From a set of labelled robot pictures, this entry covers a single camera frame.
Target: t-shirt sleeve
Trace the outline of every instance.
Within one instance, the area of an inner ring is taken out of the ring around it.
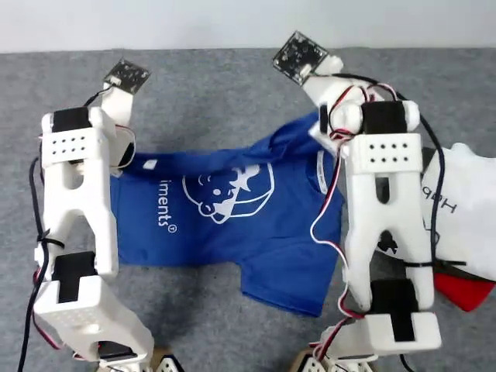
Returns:
[[[269,305],[320,316],[336,259],[337,252],[328,246],[281,242],[279,250],[240,263],[241,290]]]

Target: black wire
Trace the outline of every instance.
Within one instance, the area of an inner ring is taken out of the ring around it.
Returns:
[[[336,78],[345,78],[345,79],[357,79],[363,80],[367,83],[371,84],[380,84],[378,80],[375,80],[371,77],[356,75],[356,74],[333,74]],[[407,100],[407,98],[402,95],[400,92],[396,91],[396,95],[401,100]],[[441,200],[441,190],[443,189],[444,182],[444,174],[446,170],[446,162],[444,159],[443,148],[441,147],[441,143],[439,142],[436,134],[432,130],[432,127],[429,125],[425,117],[420,115],[420,123],[424,126],[425,131],[429,135],[434,147],[437,150],[439,155],[439,176],[437,179],[436,193],[434,195],[434,202],[432,203],[432,211],[431,211],[431,227],[430,227],[430,243],[431,243],[431,256],[432,262],[436,261],[436,225],[437,225],[437,211],[439,209],[439,202]]]
[[[114,370],[115,372],[124,372],[123,370],[118,370],[117,368],[107,366],[110,370]]]
[[[113,85],[110,85],[108,88],[105,88],[105,89],[102,89],[101,91],[97,91],[94,95],[92,95],[90,98],[88,98],[88,100],[84,103],[83,106],[89,106],[91,103],[93,103],[93,101],[98,98],[98,96],[101,94],[101,93],[104,93],[106,92],[107,90],[109,90],[110,88],[113,88],[114,86]]]
[[[401,364],[403,364],[403,367],[408,371],[408,372],[415,372],[409,365],[406,363],[405,355],[400,354],[400,361]]]
[[[34,284],[33,291],[31,292],[31,296],[29,297],[28,307],[26,309],[26,320],[24,323],[24,337],[22,340],[22,348],[21,355],[19,357],[19,366],[17,367],[17,372],[22,372],[24,369],[24,363],[26,362],[26,354],[28,350],[28,342],[29,342],[29,331],[31,329],[31,314],[33,313],[34,302],[36,297],[38,296],[38,292],[40,291],[41,284],[43,283],[43,278],[45,277],[45,273],[48,268],[48,246],[47,242],[43,241],[43,225],[41,222],[41,214],[40,214],[40,205],[38,203],[38,194],[36,193],[36,185],[34,182],[34,174],[36,163],[39,158],[36,157],[31,166],[29,167],[29,186],[31,188],[31,199],[33,202],[33,213],[34,219],[36,223],[36,230],[38,232],[38,240],[41,242],[41,248],[43,250],[43,265],[40,270],[40,274],[38,276],[38,280]]]
[[[344,370],[344,372],[349,372],[345,367],[340,366],[339,364],[334,364],[336,367],[338,367],[340,370]]]

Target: circuit board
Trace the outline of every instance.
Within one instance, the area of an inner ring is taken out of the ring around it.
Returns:
[[[148,70],[128,60],[121,59],[105,76],[104,82],[134,95],[149,77],[150,72]]]
[[[303,85],[329,53],[296,31],[277,52],[272,64],[298,85]]]

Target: white bag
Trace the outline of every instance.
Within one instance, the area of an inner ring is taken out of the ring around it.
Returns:
[[[437,214],[436,256],[465,261],[466,266],[457,268],[496,281],[496,159],[479,157],[463,143],[443,152],[446,173]],[[422,214],[427,230],[438,176],[436,152],[422,179]],[[377,250],[403,258],[401,247]]]

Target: white wall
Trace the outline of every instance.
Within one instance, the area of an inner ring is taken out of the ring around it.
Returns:
[[[279,47],[495,47],[496,0],[0,0],[0,53]]]

